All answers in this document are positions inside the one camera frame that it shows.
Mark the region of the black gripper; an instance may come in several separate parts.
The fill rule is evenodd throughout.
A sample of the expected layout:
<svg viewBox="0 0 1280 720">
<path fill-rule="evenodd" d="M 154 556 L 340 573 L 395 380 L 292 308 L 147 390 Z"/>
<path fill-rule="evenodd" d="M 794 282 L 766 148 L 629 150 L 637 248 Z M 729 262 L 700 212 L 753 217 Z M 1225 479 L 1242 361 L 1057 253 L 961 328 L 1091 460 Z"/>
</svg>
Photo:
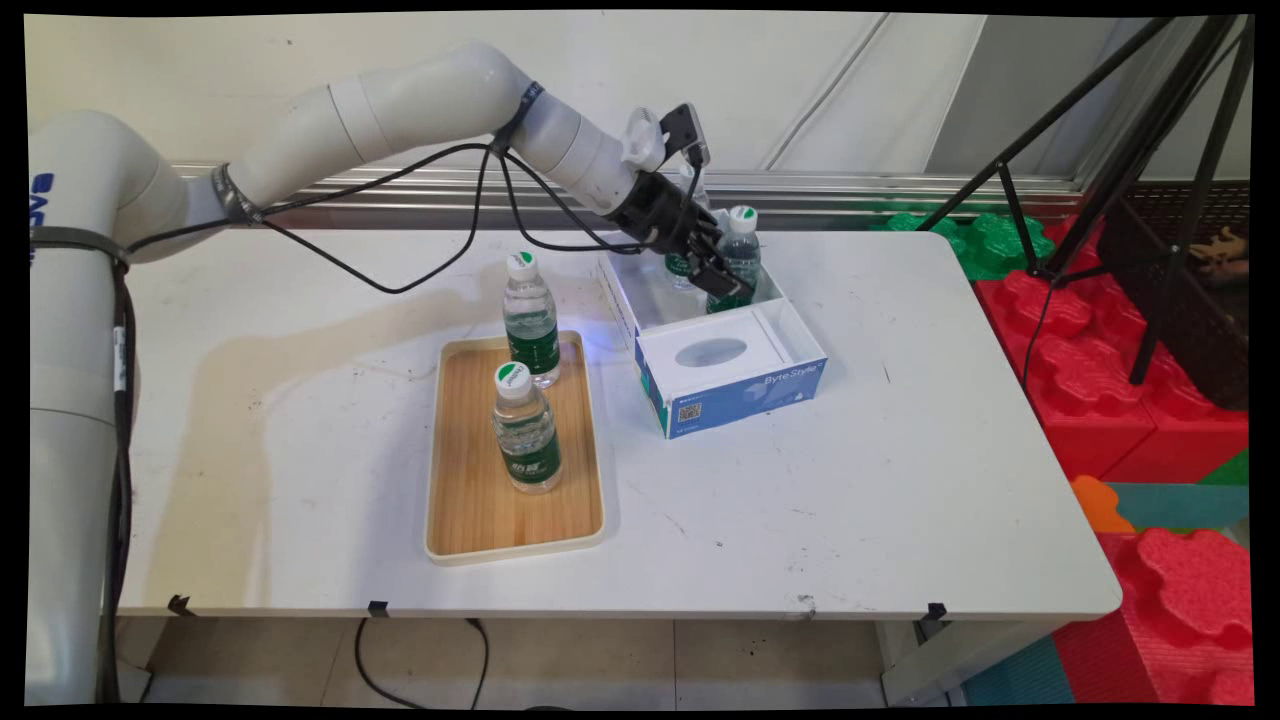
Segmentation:
<svg viewBox="0 0 1280 720">
<path fill-rule="evenodd" d="M 613 246 L 616 252 L 646 250 L 686 258 L 689 282 L 713 299 L 750 297 L 750 284 L 716 251 L 727 220 L 713 217 L 666 176 L 640 173 L 631 192 L 605 219 L 627 237 Z"/>
</svg>

